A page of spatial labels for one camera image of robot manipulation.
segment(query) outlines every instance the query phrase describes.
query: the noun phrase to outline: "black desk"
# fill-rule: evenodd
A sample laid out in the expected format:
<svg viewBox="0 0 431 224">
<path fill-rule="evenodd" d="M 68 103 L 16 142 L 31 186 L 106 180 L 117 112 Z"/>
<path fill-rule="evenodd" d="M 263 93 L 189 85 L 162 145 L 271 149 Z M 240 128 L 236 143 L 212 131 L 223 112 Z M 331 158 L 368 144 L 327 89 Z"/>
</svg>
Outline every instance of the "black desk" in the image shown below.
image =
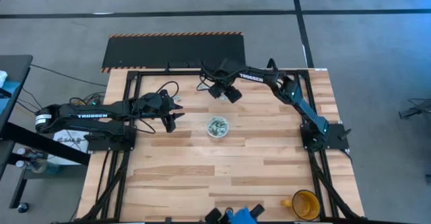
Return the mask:
<svg viewBox="0 0 431 224">
<path fill-rule="evenodd" d="M 3 176 L 7 164 L 15 165 L 16 161 L 23 159 L 21 155 L 12 153 L 15 143 L 20 143 L 82 165 L 88 165 L 90 160 L 90 155 L 87 153 L 82 153 L 81 151 L 8 122 L 22 86 L 30 72 L 32 59 L 33 56 L 31 55 L 0 55 L 0 70 L 6 71 L 6 80 L 20 83 L 11 95 L 5 109 L 0 114 L 0 179 Z M 43 174 L 34 176 L 34 174 L 31 174 L 30 170 L 23 170 L 9 207 L 12 209 L 18 207 L 27 179 L 47 177 L 49 176 L 44 176 Z"/>
</svg>

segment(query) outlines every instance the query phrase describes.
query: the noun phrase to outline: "wooden table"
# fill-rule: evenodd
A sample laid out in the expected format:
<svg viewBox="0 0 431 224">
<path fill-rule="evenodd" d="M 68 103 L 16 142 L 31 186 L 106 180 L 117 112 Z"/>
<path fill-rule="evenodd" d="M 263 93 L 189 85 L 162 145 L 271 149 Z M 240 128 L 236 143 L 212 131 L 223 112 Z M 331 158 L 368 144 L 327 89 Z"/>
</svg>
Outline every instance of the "wooden table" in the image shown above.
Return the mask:
<svg viewBox="0 0 431 224">
<path fill-rule="evenodd" d="M 125 69 L 110 72 L 105 104 L 122 100 L 126 74 Z M 186 114 L 176 120 L 173 133 L 166 133 L 160 120 L 148 121 L 156 134 L 138 133 L 127 170 L 121 221 L 163 221 L 165 217 L 198 221 L 214 207 L 224 211 L 244 205 L 253 208 L 258 203 L 266 210 L 260 221 L 297 220 L 280 201 L 298 190 L 314 188 L 308 155 L 302 148 L 301 117 L 295 109 L 282 104 L 266 85 L 243 79 L 235 82 L 242 92 L 235 104 L 196 91 L 198 76 L 145 76 L 140 95 L 171 80 L 180 85 L 179 104 L 184 109 L 179 112 Z M 338 122 L 328 71 L 311 69 L 310 80 L 319 115 Z M 175 88 L 169 85 L 167 90 L 173 94 Z M 206 124 L 213 116 L 228 120 L 226 137 L 207 135 Z M 145 129 L 144 124 L 137 125 Z M 335 189 L 353 211 L 363 215 L 350 160 L 340 150 L 328 150 L 327 155 Z M 105 152 L 99 152 L 91 157 L 78 217 L 94 204 L 104 156 Z M 109 217 L 113 216 L 113 198 Z"/>
</svg>

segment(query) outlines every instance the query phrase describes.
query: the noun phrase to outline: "blue object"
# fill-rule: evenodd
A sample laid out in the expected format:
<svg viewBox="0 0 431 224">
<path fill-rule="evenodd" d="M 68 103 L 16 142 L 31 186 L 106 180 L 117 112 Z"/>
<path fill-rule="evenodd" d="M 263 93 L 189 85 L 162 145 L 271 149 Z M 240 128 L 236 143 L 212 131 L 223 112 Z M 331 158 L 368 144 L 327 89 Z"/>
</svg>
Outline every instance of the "blue object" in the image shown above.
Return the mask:
<svg viewBox="0 0 431 224">
<path fill-rule="evenodd" d="M 13 94 L 15 92 L 15 89 L 20 86 L 20 83 L 13 82 L 13 81 L 5 81 L 3 84 L 2 89 L 5 91 L 8 91 L 9 93 Z M 3 110 L 6 108 L 7 103 L 9 102 L 9 98 L 1 98 L 0 99 L 0 113 L 3 112 Z"/>
<path fill-rule="evenodd" d="M 226 214 L 229 217 L 231 224 L 256 224 L 256 220 L 254 220 L 250 211 L 248 211 L 247 207 L 240 209 L 234 215 L 232 211 L 227 211 Z"/>
</svg>

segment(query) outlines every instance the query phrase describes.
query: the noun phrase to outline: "black panel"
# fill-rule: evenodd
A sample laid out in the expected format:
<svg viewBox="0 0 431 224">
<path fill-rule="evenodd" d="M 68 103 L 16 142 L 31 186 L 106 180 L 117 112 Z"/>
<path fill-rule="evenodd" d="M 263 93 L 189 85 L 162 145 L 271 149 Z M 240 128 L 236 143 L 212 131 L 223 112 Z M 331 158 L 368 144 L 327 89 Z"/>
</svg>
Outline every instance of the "black panel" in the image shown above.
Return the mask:
<svg viewBox="0 0 431 224">
<path fill-rule="evenodd" d="M 102 68 L 166 68 L 168 63 L 172 68 L 198 68 L 200 60 L 218 63 L 224 58 L 245 65 L 242 35 L 113 36 Z"/>
</svg>

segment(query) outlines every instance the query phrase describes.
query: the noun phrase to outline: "chair wheel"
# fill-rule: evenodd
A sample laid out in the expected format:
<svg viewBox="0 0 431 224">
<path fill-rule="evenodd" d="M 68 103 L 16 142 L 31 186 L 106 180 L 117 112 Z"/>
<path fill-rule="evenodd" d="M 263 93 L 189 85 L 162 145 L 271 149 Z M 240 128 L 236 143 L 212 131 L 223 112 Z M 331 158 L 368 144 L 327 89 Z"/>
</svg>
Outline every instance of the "chair wheel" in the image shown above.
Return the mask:
<svg viewBox="0 0 431 224">
<path fill-rule="evenodd" d="M 30 205 L 26 202 L 21 202 L 20 205 L 18 205 L 18 212 L 19 213 L 26 213 L 28 211 L 28 208 Z"/>
</svg>

